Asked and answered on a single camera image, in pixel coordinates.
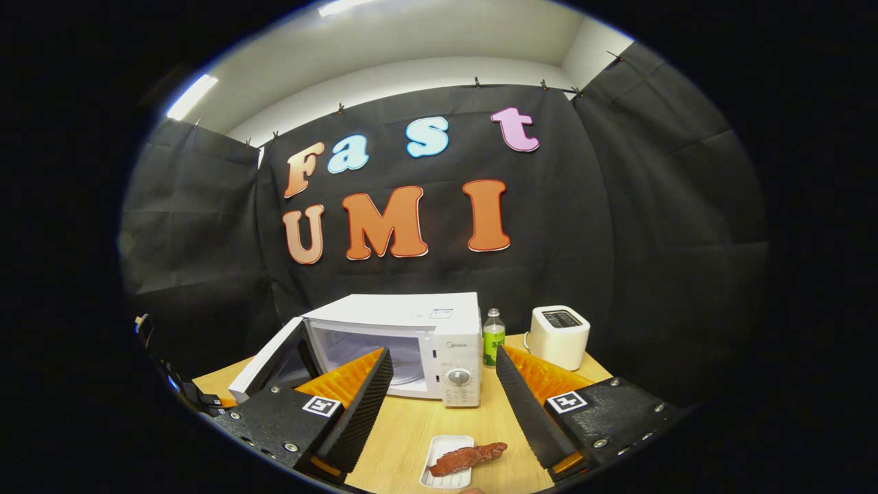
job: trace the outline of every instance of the blue letter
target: blue letter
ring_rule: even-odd
[[[363,165],[369,161],[369,155],[366,154],[366,138],[359,134],[338,141],[332,152],[335,154],[327,165],[329,173],[341,173],[348,168],[351,170],[363,168]]]
[[[448,135],[443,130],[448,130],[448,121],[442,117],[427,117],[408,124],[406,137],[414,141],[406,146],[408,154],[419,158],[443,152],[448,147]]]

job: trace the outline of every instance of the sausage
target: sausage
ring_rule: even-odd
[[[503,442],[495,442],[484,446],[461,447],[458,450],[443,454],[436,460],[436,465],[430,467],[433,476],[446,476],[474,467],[488,460],[500,458],[506,451],[507,445]]]

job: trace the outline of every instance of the black curtain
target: black curtain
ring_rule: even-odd
[[[756,324],[762,194],[729,122],[691,81],[640,43],[620,56],[572,100],[606,180],[615,246],[609,331],[593,333],[589,352],[687,405]]]
[[[533,119],[524,126],[540,144],[533,152],[512,150],[493,113],[510,106]],[[406,128],[413,120],[441,116],[448,121],[448,148],[436,156],[408,155]],[[369,161],[358,170],[330,173],[334,145],[350,135],[367,138]],[[316,142],[308,187],[284,198],[287,160]],[[504,251],[474,252],[470,199],[465,183],[504,182],[500,196],[503,229],[511,238]],[[540,87],[503,85],[415,91],[345,108],[297,127],[266,144],[259,170],[257,213],[263,252],[275,279],[284,319],[352,293],[479,293],[482,316],[500,310],[507,333],[523,333],[530,313],[562,304],[607,331],[613,252],[607,195],[593,144],[565,94]],[[342,200],[368,193],[384,212],[391,192],[404,185],[423,189],[421,237],[429,252],[419,258],[362,261],[345,256],[349,219]],[[281,216],[321,204],[323,256],[314,265],[296,263],[287,250]],[[299,222],[302,244],[311,245],[308,220]]]
[[[122,207],[118,247],[149,348],[191,379],[243,360],[280,329],[255,230],[258,149],[165,120]]]

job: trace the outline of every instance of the ceiling light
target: ceiling light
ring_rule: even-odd
[[[193,85],[189,86],[189,89],[183,93],[183,96],[181,96],[180,99],[170,107],[170,110],[168,110],[168,118],[180,120],[185,117],[186,113],[188,113],[201,97],[207,93],[207,90],[211,89],[216,83],[217,79],[215,77],[210,77],[207,74],[199,77],[198,80],[195,81]]]
[[[359,4],[366,4],[371,1],[372,0],[335,0],[334,2],[323,5],[317,9],[317,12],[319,12],[322,17],[331,16],[346,11],[351,7],[356,7]]]

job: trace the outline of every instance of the letter s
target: letter s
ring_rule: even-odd
[[[408,124],[406,137],[409,142],[406,151],[412,157],[435,156],[448,147],[448,121],[442,117],[427,117]]]

